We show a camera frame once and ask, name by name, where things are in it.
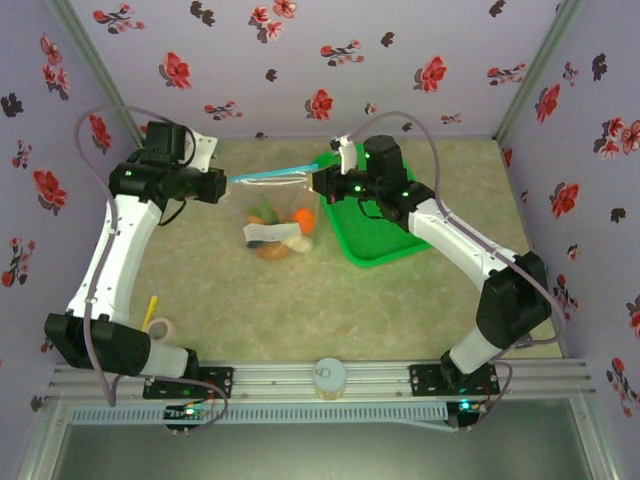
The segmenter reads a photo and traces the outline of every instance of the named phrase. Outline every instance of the yellow pencil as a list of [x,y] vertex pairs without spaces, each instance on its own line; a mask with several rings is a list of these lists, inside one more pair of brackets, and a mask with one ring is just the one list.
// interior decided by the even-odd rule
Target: yellow pencil
[[144,322],[142,322],[142,328],[140,329],[143,332],[146,331],[147,325],[151,321],[153,312],[156,311],[156,306],[158,306],[158,296],[153,295],[151,297],[151,300],[149,300],[149,307],[147,307],[147,314],[144,316]]

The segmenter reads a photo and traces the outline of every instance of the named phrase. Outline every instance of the green tray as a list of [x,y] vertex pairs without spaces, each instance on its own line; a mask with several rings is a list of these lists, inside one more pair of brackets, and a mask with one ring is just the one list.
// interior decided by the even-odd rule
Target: green tray
[[[364,149],[362,145],[356,145],[356,149],[358,168],[364,169]],[[316,158],[314,163],[319,168],[325,168],[339,162],[339,157],[328,152]],[[409,178],[413,180],[413,174],[406,163],[405,168]],[[366,218],[360,212],[355,198],[347,197],[333,205],[323,198],[322,203],[338,236],[342,251],[359,267],[375,267],[431,247],[427,242],[403,231],[391,222]],[[380,215],[375,202],[366,202],[364,206],[369,215]]]

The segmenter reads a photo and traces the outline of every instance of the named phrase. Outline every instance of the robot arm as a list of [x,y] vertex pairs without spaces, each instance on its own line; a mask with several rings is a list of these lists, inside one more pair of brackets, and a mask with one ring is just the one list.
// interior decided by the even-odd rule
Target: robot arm
[[[339,140],[334,140],[332,147],[342,157],[342,165],[314,173],[313,189],[330,203],[347,196],[359,202],[374,200],[385,219],[436,247],[481,292],[476,326],[441,358],[441,374],[448,385],[455,387],[468,382],[480,367],[549,317],[549,303],[494,256],[500,252],[546,288],[544,264],[537,255],[529,252],[519,256],[484,237],[447,209],[448,213],[443,215],[435,193],[408,179],[400,147],[392,137],[377,135],[364,142],[366,170],[349,169],[353,160],[345,158],[344,152],[349,150]],[[452,219],[494,250],[485,251],[455,227]]]
[[[103,369],[124,375],[197,376],[194,351],[152,341],[129,317],[129,302],[144,249],[170,199],[217,203],[224,172],[209,166],[217,140],[186,128],[150,122],[144,149],[119,164],[109,177],[117,208],[117,235],[100,272],[92,301],[91,338]],[[91,368],[82,335],[82,315],[98,261],[112,235],[111,207],[87,273],[64,314],[50,314],[45,333],[65,360]]]

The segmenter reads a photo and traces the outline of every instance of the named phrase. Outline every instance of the plastic bag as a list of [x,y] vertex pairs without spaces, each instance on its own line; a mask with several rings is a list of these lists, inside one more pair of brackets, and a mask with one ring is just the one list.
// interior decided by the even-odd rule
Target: plastic bag
[[313,250],[319,196],[309,168],[241,175],[229,179],[224,201],[242,214],[244,245],[263,260],[282,260]]

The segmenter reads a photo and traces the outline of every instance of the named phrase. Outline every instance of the floral wallpaper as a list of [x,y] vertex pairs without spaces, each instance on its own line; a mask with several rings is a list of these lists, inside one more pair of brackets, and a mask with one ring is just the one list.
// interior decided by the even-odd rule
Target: floral wallpaper
[[[20,7],[5,8],[0,43],[17,46],[4,49],[0,70],[4,480],[16,478],[34,412],[46,402],[43,391],[61,361],[44,335],[44,321],[49,312],[63,312],[75,293],[104,217],[104,198],[82,166],[72,135],[78,116],[105,100],[46,2],[23,0]],[[106,176],[128,157],[133,142],[115,117],[95,116],[86,123],[84,151]]]
[[[203,134],[258,138],[333,136],[389,110],[416,115],[436,135],[494,135],[558,6],[67,2],[127,102]],[[541,111],[553,102],[545,97]],[[400,119],[379,128],[420,134]]]
[[637,37],[636,6],[585,2],[502,142],[567,349],[588,362],[623,478],[640,471],[640,63],[622,47]]

